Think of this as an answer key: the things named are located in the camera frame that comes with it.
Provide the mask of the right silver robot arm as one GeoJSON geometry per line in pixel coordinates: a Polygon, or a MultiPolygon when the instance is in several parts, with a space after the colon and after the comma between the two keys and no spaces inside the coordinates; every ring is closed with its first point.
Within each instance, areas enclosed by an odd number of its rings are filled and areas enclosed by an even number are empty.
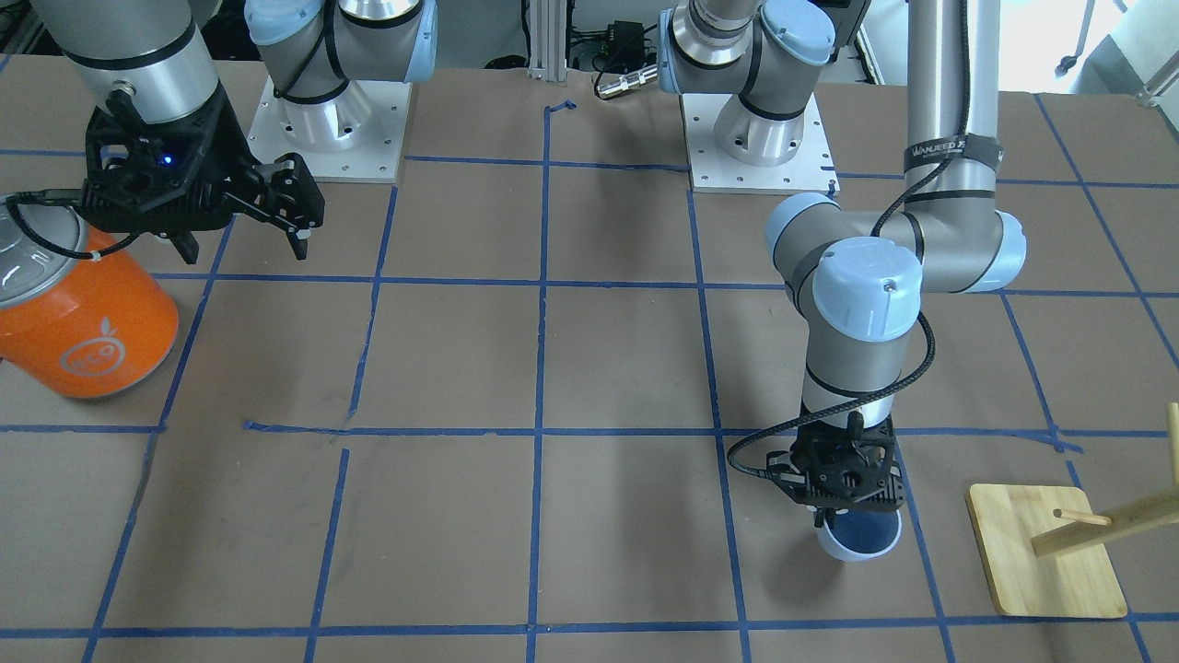
{"type": "Polygon", "coordinates": [[[437,63],[434,1],[248,1],[289,134],[274,162],[252,152],[186,1],[34,1],[42,26],[91,88],[86,179],[67,192],[14,193],[19,204],[71,206],[123,250],[141,235],[193,264],[195,234],[248,215],[277,227],[296,260],[325,201],[309,152],[371,139],[378,119],[362,81],[426,81],[437,63]]]}

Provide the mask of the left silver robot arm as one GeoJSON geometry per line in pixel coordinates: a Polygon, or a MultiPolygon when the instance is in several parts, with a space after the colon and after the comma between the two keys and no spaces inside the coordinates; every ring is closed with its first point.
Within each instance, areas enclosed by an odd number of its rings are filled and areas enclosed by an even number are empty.
{"type": "MultiPolygon", "coordinates": [[[[660,86],[733,94],[740,119],[801,129],[834,22],[809,1],[683,1],[661,13],[660,86]]],[[[905,500],[893,396],[936,353],[926,293],[993,291],[1027,239],[997,210],[997,1],[908,5],[905,189],[881,211],[792,193],[765,228],[769,256],[808,326],[801,415],[727,449],[732,470],[812,508],[890,513],[905,500]]]]}

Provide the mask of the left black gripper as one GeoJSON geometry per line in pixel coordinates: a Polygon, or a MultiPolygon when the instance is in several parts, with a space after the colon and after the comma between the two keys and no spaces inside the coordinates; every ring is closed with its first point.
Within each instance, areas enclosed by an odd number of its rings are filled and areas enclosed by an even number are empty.
{"type": "Polygon", "coordinates": [[[766,454],[766,470],[797,504],[893,512],[905,503],[895,452],[890,419],[859,428],[814,421],[801,426],[791,449],[766,454]]]}

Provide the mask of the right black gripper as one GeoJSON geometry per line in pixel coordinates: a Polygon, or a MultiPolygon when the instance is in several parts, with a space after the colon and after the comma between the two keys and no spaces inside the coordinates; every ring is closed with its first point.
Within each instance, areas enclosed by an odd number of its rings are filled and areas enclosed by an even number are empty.
{"type": "Polygon", "coordinates": [[[187,265],[199,260],[193,232],[228,227],[241,209],[283,231],[299,261],[324,221],[307,159],[253,158],[222,84],[199,109],[160,124],[145,122],[129,85],[118,84],[88,119],[85,147],[77,212],[105,232],[163,232],[187,265]]]}

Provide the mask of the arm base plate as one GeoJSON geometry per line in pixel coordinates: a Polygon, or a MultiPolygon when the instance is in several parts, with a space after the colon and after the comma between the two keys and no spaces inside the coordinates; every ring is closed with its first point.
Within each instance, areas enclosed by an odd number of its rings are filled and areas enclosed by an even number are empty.
{"type": "Polygon", "coordinates": [[[683,94],[681,110],[696,192],[841,192],[814,97],[788,122],[752,113],[735,94],[683,94]]]}
{"type": "Polygon", "coordinates": [[[275,98],[268,80],[246,133],[250,150],[261,162],[301,155],[320,183],[394,184],[413,88],[350,81],[341,96],[304,105],[275,98]]]}

